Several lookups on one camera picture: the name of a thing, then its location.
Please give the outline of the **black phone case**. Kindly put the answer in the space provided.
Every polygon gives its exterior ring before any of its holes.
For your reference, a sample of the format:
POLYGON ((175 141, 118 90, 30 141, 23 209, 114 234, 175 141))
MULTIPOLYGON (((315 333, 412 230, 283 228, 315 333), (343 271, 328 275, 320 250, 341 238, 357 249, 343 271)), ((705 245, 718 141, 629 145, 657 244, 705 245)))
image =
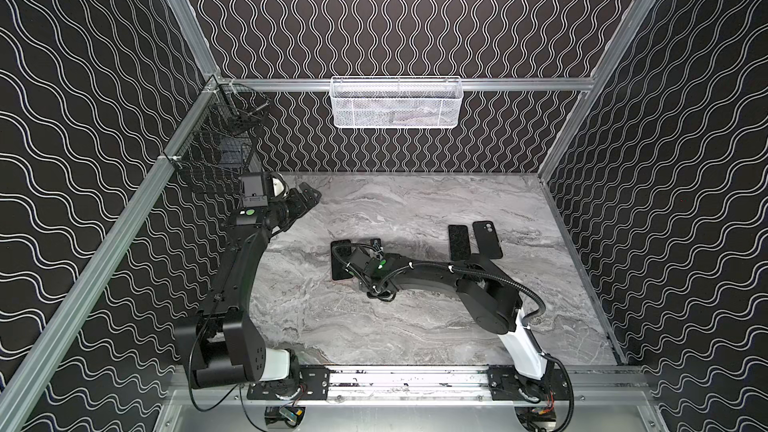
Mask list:
POLYGON ((472 223, 478 253, 491 260, 503 258, 503 251, 499 241, 495 224, 490 220, 475 221, 472 223))

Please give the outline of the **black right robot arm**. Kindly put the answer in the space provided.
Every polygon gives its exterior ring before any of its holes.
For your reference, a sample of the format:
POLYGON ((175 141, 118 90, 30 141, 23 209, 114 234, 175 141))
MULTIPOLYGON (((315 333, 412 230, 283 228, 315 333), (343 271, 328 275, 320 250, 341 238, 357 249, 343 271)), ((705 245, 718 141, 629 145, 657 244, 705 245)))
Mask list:
POLYGON ((457 297, 479 327, 500 338, 518 374, 545 378, 549 360, 530 329, 530 321, 546 312, 545 301, 491 259, 471 254, 457 262, 420 260, 354 242, 333 245, 331 254, 371 299, 391 302, 406 290, 457 297))

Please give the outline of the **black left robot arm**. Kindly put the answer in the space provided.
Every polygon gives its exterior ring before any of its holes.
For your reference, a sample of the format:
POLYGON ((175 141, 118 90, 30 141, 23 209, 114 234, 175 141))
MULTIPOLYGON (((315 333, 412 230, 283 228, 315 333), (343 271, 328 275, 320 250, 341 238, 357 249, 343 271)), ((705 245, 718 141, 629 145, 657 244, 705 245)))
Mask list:
POLYGON ((239 177, 239 205, 228 217, 226 248, 196 312, 174 326, 191 389, 293 380, 297 359, 266 345, 249 313, 260 261, 271 240, 321 200, 305 182, 289 187, 278 173, 239 177))

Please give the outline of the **black phone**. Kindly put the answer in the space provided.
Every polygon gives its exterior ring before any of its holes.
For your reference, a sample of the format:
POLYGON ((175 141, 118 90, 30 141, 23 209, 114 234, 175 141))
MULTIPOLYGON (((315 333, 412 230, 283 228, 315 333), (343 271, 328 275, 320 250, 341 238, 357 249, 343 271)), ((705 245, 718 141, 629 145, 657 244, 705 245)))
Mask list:
POLYGON ((466 225, 448 226, 450 260, 452 262, 464 261, 471 256, 471 243, 469 229, 466 225))

